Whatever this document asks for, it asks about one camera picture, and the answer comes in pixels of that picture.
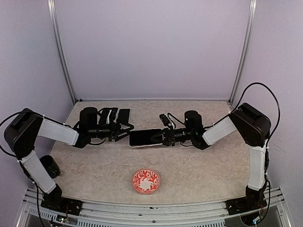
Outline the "black phone case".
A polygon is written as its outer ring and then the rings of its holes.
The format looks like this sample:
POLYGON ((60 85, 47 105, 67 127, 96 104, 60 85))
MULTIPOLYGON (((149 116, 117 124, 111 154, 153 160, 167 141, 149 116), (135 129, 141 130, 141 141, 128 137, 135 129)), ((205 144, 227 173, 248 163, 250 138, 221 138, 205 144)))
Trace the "black phone case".
POLYGON ((109 113, 109 107, 105 107, 105 108, 102 108, 98 114, 99 114, 99 125, 108 125, 106 123, 106 120, 107 120, 107 115, 109 113))

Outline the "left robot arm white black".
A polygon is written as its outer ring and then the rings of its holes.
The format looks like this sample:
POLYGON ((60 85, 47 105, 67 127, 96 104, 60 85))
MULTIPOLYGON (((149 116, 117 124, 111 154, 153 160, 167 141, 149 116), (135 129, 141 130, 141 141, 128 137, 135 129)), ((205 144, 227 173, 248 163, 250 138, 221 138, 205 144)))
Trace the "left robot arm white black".
POLYGON ((56 142, 74 148, 100 146, 104 142, 118 142, 127 137, 134 126, 129 123, 131 110, 117 107, 85 107, 80 111, 74 126, 58 122, 29 108, 13 113, 5 118, 4 140, 11 152, 0 149, 14 157, 27 177, 43 194, 41 206, 60 212, 80 211, 82 202, 63 197, 60 186, 54 181, 45 162, 39 157, 42 142, 50 146, 56 142))

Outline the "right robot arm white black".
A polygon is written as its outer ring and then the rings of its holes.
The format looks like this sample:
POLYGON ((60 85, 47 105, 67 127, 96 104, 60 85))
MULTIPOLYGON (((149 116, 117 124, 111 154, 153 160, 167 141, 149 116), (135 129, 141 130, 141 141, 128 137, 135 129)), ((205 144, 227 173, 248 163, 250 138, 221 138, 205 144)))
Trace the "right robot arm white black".
POLYGON ((233 200, 232 204, 247 210, 260 207, 267 186, 266 173, 269 165, 267 145, 271 122, 268 117, 243 103, 209 127, 203 126, 202 116, 197 111, 186 111, 184 118, 184 128, 174 129, 169 124, 168 116, 161 114, 160 119, 166 128, 152 135, 151 141, 174 146, 177 142, 189 140, 195 148, 204 150, 237 131, 249 149, 249 181, 245 196, 233 200))

